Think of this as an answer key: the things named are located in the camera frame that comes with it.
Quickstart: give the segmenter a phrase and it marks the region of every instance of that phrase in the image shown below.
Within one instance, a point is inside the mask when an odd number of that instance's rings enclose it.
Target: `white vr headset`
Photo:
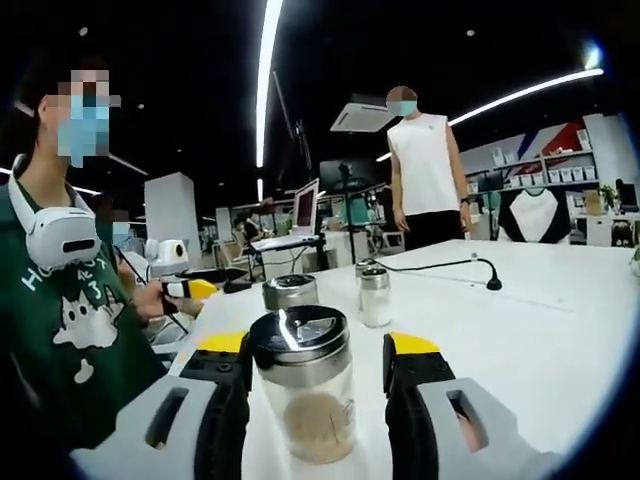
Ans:
[[[102,241],[96,232],[96,216],[69,185],[74,207],[49,207],[33,211],[14,172],[26,155],[18,155],[9,176],[8,190],[13,211],[26,233],[27,253],[45,271],[70,263],[89,262],[98,255]]]

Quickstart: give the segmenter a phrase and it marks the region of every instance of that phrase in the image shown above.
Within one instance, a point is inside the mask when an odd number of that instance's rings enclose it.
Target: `blue face mask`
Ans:
[[[388,102],[387,107],[389,108],[389,111],[394,115],[406,117],[407,115],[411,115],[418,109],[418,101],[402,100],[399,102]]]
[[[102,97],[71,96],[71,115],[58,126],[58,155],[82,168],[84,157],[95,157],[109,144],[109,104]]]

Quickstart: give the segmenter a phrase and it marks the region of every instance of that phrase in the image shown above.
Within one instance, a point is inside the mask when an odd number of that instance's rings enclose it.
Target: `potted plant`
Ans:
[[[605,210],[613,209],[616,203],[616,191],[609,185],[601,186],[599,191],[604,199]]]

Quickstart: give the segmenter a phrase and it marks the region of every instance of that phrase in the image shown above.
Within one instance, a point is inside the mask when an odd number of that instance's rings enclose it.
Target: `hand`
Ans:
[[[153,280],[146,286],[136,290],[133,296],[133,305],[140,318],[146,323],[152,318],[161,317],[165,314],[162,306],[163,298],[175,305],[175,302],[172,301],[173,299],[164,294],[162,284],[158,280]]]
[[[409,224],[407,223],[407,218],[404,216],[404,212],[401,208],[393,209],[393,219],[396,222],[396,227],[401,232],[410,232]]]
[[[118,264],[118,277],[124,286],[124,291],[127,294],[127,298],[133,297],[136,291],[136,275],[133,270],[127,265],[126,262],[120,261]]]
[[[469,232],[471,230],[471,213],[469,212],[469,204],[462,202],[460,205],[460,225],[463,232]]]
[[[193,318],[196,318],[200,314],[202,307],[204,306],[202,302],[193,300],[192,298],[168,297],[167,300],[178,307],[179,311],[186,313],[187,315],[191,315]]]

